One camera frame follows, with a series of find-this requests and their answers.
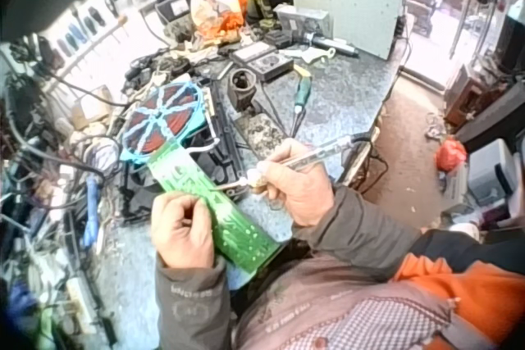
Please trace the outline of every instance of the hand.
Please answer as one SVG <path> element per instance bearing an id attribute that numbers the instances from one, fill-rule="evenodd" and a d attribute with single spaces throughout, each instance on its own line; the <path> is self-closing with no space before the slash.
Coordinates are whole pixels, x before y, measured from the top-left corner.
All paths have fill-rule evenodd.
<path id="1" fill-rule="evenodd" d="M 213 268 L 212 217 L 202 198 L 165 193 L 153 202 L 152 241 L 170 268 Z"/>
<path id="2" fill-rule="evenodd" d="M 266 160 L 257 164 L 269 184 L 268 198 L 281 199 L 295 223 L 314 226 L 334 205 L 330 179 L 322 163 L 299 172 L 278 164 L 290 157 L 308 152 L 308 148 L 294 139 L 286 139 Z"/>

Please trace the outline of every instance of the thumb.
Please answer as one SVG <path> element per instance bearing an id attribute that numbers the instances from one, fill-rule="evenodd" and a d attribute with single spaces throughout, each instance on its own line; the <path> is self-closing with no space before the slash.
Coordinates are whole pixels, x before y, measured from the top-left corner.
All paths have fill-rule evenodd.
<path id="1" fill-rule="evenodd" d="M 257 164 L 257 170 L 284 194 L 293 193 L 297 188 L 297 181 L 304 176 L 304 174 L 273 161 L 260 161 Z"/>
<path id="2" fill-rule="evenodd" d="M 194 217 L 191 224 L 190 236 L 203 239 L 212 232 L 212 216 L 203 198 L 194 206 Z"/>

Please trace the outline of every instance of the red plastic bag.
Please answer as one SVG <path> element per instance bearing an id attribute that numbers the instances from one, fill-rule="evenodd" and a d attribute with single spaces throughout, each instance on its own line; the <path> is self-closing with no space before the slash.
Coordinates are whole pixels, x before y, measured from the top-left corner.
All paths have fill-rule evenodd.
<path id="1" fill-rule="evenodd" d="M 459 141 L 447 139 L 437 149 L 434 159 L 438 170 L 449 172 L 459 163 L 467 160 L 467 151 L 465 151 L 465 147 Z"/>

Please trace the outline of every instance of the person's left hand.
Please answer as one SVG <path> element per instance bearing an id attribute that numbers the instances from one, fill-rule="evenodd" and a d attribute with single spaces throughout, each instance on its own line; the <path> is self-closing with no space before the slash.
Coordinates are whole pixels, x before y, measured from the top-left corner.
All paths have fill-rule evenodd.
<path id="1" fill-rule="evenodd" d="M 212 217 L 206 202 L 182 192 L 155 198 L 153 245 L 169 268 L 213 268 Z"/>

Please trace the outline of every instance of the green object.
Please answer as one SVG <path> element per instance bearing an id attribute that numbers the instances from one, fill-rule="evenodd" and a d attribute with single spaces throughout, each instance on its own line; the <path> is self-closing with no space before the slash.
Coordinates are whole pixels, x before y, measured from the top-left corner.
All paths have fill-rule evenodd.
<path id="1" fill-rule="evenodd" d="M 295 93 L 295 106 L 306 107 L 312 92 L 312 77 L 301 77 L 297 92 Z"/>
<path id="2" fill-rule="evenodd" d="M 212 213 L 215 247 L 243 270 L 255 272 L 280 247 L 226 195 L 215 191 L 216 185 L 176 141 L 165 143 L 155 152 L 148 167 L 165 191 L 181 191 L 206 200 Z"/>

